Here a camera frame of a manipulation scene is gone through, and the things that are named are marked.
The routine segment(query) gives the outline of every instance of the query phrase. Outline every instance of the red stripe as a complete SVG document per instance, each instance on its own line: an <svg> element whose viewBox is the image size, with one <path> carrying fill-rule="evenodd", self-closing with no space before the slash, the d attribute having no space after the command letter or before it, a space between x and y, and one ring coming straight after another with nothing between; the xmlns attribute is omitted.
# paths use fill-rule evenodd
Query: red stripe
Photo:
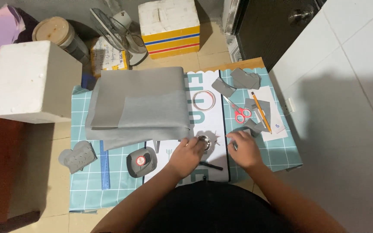
<svg viewBox="0 0 373 233"><path fill-rule="evenodd" d="M149 52L149 54L161 53L161 52L166 52L166 51L175 50L175 49L183 49L183 48L193 47L193 46L197 46L197 45L199 45L199 43L187 44L187 45L182 45L182 46L173 47L173 48L169 48L169 49L155 50L155 51Z"/></svg>

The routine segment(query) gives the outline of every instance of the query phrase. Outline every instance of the ruler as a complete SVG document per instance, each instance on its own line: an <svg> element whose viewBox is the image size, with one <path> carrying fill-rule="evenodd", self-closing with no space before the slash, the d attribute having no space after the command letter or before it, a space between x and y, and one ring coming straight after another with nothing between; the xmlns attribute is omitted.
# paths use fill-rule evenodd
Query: ruler
<svg viewBox="0 0 373 233"><path fill-rule="evenodd" d="M103 150L103 141L100 141L100 171L101 189L110 189L109 151Z"/></svg>

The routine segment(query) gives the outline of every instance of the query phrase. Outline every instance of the scissors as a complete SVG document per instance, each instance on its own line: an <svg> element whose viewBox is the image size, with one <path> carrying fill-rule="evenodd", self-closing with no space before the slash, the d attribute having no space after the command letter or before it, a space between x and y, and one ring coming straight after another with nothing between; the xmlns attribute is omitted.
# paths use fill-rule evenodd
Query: scissors
<svg viewBox="0 0 373 233"><path fill-rule="evenodd" d="M240 108L240 107L237 107L237 105L235 105L233 102L231 102L229 99L227 99L225 96L223 96L225 98L225 100L231 105L231 107L235 110L235 121L242 124L245 122L245 119L246 118L249 118L251 117L251 111L246 109L246 108ZM238 119L238 116L241 116L242 117L242 121L240 121Z"/></svg>

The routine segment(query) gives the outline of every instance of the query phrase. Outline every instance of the pencil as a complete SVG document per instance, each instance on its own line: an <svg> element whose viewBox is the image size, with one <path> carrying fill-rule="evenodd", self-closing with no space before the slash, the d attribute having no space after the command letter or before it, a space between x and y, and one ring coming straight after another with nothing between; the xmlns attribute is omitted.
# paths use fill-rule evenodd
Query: pencil
<svg viewBox="0 0 373 233"><path fill-rule="evenodd" d="M259 104L259 101L256 98L256 95L254 94L254 92L251 92L251 94L253 95L253 99L257 104L257 108L260 110L260 114L262 115L263 121L266 124L267 129L269 130L270 133L272 133L272 129L270 128L270 125L267 122L266 116L264 115L264 112L263 112L262 108L260 107L260 104Z"/></svg>

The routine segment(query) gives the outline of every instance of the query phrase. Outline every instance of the black shirt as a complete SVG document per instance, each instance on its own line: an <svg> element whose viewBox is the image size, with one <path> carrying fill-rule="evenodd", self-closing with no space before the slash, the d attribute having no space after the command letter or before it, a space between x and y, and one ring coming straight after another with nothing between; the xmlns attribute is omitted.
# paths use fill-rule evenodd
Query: black shirt
<svg viewBox="0 0 373 233"><path fill-rule="evenodd" d="M136 231L238 233L292 229L256 194L232 184L200 181L168 193Z"/></svg>

